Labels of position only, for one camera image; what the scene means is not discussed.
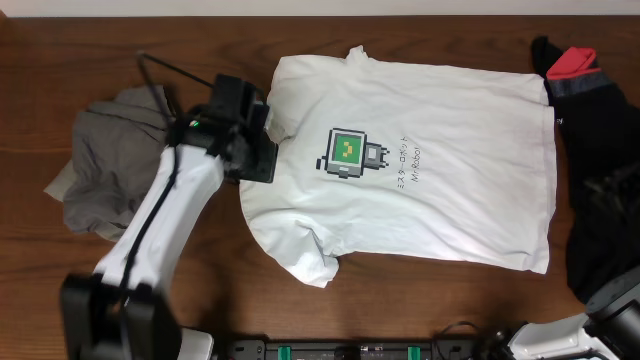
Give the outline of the white printed t-shirt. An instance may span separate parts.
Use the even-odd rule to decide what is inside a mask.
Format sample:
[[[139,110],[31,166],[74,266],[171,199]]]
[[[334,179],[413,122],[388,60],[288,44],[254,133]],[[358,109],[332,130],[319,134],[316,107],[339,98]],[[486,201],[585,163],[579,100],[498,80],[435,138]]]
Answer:
[[[540,76],[282,58],[268,102],[271,183],[239,187],[261,248],[324,287],[354,252],[543,274],[555,211],[554,111]]]

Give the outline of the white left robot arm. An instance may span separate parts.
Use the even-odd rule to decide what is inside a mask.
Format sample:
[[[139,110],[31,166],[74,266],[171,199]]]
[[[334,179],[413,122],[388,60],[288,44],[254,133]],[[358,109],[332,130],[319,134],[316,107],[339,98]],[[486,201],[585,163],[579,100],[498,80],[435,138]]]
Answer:
[[[121,239],[90,275],[60,289],[67,356],[210,359],[214,339],[178,324],[168,304],[175,267],[202,210],[228,177],[271,182],[278,146],[265,130],[189,127],[166,147]]]

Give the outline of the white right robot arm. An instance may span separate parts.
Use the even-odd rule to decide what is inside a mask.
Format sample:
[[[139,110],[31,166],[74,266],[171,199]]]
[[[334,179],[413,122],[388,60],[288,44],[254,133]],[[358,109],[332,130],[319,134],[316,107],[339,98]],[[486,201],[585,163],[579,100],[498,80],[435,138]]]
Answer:
[[[639,269],[609,281],[581,314],[527,323],[490,351],[508,360],[639,360]]]

